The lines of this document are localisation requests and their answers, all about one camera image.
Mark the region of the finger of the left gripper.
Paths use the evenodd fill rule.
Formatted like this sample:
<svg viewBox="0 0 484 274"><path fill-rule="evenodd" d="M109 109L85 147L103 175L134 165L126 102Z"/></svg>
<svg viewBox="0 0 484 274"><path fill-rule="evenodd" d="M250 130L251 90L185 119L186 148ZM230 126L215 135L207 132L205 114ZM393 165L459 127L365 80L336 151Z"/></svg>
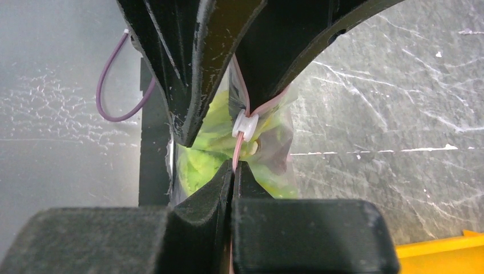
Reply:
<svg viewBox="0 0 484 274"><path fill-rule="evenodd" d="M235 53L251 111L281 93L340 35L399 2L268 1Z"/></svg>
<svg viewBox="0 0 484 274"><path fill-rule="evenodd" d="M230 59L266 1L119 1L176 143L193 145Z"/></svg>

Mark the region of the celery stalk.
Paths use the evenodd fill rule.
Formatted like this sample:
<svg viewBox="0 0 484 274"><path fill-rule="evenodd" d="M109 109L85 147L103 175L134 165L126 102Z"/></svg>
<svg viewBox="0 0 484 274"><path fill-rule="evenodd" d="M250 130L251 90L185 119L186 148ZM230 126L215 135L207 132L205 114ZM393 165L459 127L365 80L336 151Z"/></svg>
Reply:
<svg viewBox="0 0 484 274"><path fill-rule="evenodd" d="M288 91L274 108L259 117L250 142L242 142L239 159L249 164L256 181L274 198L299 196L289 150L293 141L290 104L297 98ZM190 148L178 145L178 182L188 196L204 186L220 166L231 160L237 139L232 136L234 110L244 109L242 95L218 91Z"/></svg>

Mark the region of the yellow plastic tray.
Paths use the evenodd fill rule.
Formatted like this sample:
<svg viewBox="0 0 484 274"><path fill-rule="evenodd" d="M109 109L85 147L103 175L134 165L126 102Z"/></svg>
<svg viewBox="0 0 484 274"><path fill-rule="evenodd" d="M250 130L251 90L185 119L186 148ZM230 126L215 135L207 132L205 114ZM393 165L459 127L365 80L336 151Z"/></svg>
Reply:
<svg viewBox="0 0 484 274"><path fill-rule="evenodd" d="M483 233L396 246L401 273L483 273Z"/></svg>

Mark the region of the clear zip top bag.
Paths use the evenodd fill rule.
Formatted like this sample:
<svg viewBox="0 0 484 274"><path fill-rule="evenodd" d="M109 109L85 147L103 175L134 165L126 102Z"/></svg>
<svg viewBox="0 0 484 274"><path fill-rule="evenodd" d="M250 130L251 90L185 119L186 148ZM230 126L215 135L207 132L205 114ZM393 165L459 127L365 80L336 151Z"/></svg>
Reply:
<svg viewBox="0 0 484 274"><path fill-rule="evenodd" d="M288 86L256 106L236 57L226 77L228 86L216 92L193 145L176 147L171 204L181 203L202 188L226 160L247 162L256 181L272 197L298 198L289 153L294 134L290 104L297 92Z"/></svg>

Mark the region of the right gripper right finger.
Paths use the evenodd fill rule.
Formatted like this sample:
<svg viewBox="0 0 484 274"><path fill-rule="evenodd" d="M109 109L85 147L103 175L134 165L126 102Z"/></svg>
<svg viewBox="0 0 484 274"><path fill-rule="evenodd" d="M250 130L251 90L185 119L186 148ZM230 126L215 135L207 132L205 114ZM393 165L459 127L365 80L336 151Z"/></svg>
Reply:
<svg viewBox="0 0 484 274"><path fill-rule="evenodd" d="M377 207L358 199L276 199L248 163L233 176L232 265L236 273L398 273Z"/></svg>

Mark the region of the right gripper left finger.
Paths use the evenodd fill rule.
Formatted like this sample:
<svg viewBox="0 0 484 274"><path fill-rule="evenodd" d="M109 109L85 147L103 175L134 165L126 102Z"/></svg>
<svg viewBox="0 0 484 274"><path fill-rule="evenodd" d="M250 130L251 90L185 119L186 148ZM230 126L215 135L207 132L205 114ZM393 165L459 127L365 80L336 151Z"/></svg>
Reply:
<svg viewBox="0 0 484 274"><path fill-rule="evenodd" d="M21 229L2 273L228 273L232 164L180 204L51 208Z"/></svg>

